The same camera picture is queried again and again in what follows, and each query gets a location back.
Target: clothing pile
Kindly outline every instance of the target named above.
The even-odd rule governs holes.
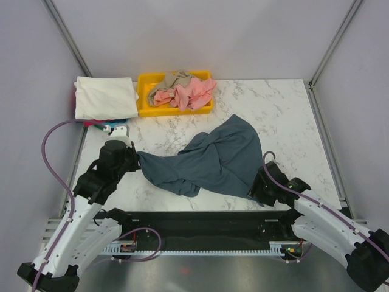
[[[199,133],[176,156],[137,152],[145,178],[177,195],[196,196],[200,188],[246,197],[262,166],[260,139],[233,115],[211,133]]]
[[[213,79],[200,80],[187,71],[166,73],[164,80],[149,92],[147,101],[151,106],[170,103],[170,106],[178,107],[180,111],[187,108],[196,111],[208,104],[215,86]]]

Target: white wall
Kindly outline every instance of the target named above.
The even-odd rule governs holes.
[[[41,140],[74,114],[81,71],[39,0],[1,1],[0,36],[0,287],[22,292],[16,271],[36,256],[63,193],[43,164]],[[80,128],[58,132],[49,161],[67,178]]]
[[[315,89],[353,210],[387,232],[388,11],[387,0],[365,1]]]
[[[54,0],[95,77],[310,79],[352,0]]]

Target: pink cloth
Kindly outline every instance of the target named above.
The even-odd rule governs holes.
[[[215,86],[216,82],[211,78],[202,81],[193,77],[186,87],[178,84],[168,91],[158,90],[154,96],[154,105],[170,102],[172,107],[178,106],[180,111],[185,111],[186,108],[196,111],[211,100]]]
[[[108,121],[110,121],[110,120],[94,120],[95,122],[99,122],[99,123],[103,123],[103,122],[108,122]],[[88,122],[88,121],[85,121],[84,122],[84,126],[86,126],[86,127],[89,127],[89,126],[92,126],[92,125],[94,125],[94,123],[90,123],[90,122]]]

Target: white towel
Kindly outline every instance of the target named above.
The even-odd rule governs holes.
[[[136,100],[131,78],[77,77],[75,118],[115,120],[137,117]]]

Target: gray cloth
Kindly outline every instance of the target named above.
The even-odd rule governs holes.
[[[258,134],[236,115],[210,134],[197,134],[176,156],[138,154],[149,182],[184,196],[196,196],[200,187],[225,195],[246,196],[262,166]]]
[[[181,84],[183,87],[187,87],[190,79],[194,75],[187,71],[181,70],[173,75],[173,73],[166,73],[162,82],[158,83],[147,95],[148,104],[154,106],[154,96],[158,90],[168,91],[170,88],[174,88],[176,85]]]

